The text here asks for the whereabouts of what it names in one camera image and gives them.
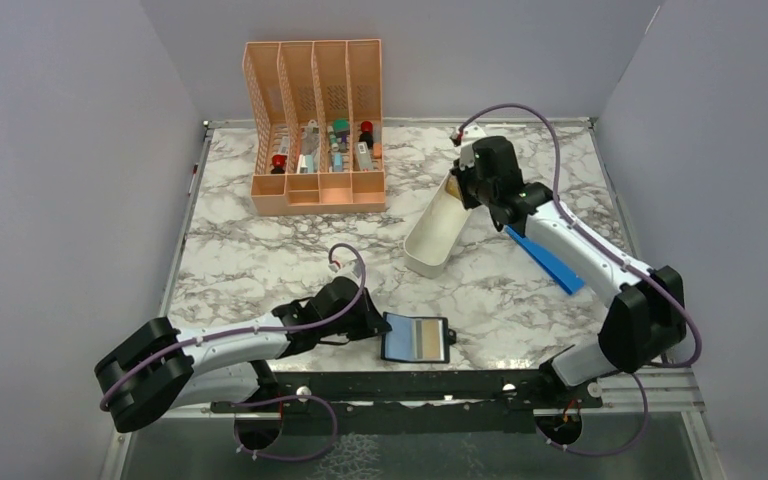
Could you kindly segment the gold VIP card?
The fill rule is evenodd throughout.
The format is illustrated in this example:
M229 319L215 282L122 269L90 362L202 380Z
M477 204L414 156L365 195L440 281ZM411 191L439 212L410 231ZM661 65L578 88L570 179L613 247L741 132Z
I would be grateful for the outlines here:
M420 322L420 347L421 358L429 361L438 361L444 358L443 327L438 319L424 319Z

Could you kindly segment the white oblong plastic tray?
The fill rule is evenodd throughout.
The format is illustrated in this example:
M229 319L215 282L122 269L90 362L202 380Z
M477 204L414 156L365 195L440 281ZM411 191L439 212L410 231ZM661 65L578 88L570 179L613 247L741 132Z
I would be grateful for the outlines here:
M462 199L444 189L448 174L403 242L405 265L426 278L439 277L471 216Z

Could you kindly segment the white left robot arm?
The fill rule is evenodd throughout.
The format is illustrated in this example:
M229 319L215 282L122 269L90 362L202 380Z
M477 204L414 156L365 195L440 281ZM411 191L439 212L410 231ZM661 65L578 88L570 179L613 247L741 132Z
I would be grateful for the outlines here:
M100 408L120 433L140 430L178 406L214 402L220 389L262 410L275 387L262 364L308 352L327 337L352 342L390 330L369 290L344 276L244 322L185 329L166 317L151 319L96 364Z

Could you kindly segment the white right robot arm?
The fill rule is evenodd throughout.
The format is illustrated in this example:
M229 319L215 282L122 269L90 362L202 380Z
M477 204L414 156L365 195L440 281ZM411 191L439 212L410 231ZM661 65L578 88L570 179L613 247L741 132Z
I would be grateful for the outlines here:
M536 384L545 404L564 405L577 386L604 374L634 373L685 339L681 276L626 255L572 215L549 187L525 181L507 138L462 147L450 172L465 209L484 206L497 229L509 227L548 250L608 309L595 337L541 365Z

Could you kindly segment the black leather card holder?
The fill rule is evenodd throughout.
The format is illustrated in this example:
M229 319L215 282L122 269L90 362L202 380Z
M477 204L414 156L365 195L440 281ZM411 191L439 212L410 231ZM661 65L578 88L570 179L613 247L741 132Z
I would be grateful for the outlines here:
M449 327L446 317L405 316L386 312L383 319L390 330L381 337L380 358L384 361L409 364L449 364L450 348L457 343L457 333ZM420 322L424 319L438 319L443 327L444 358L429 361L421 358Z

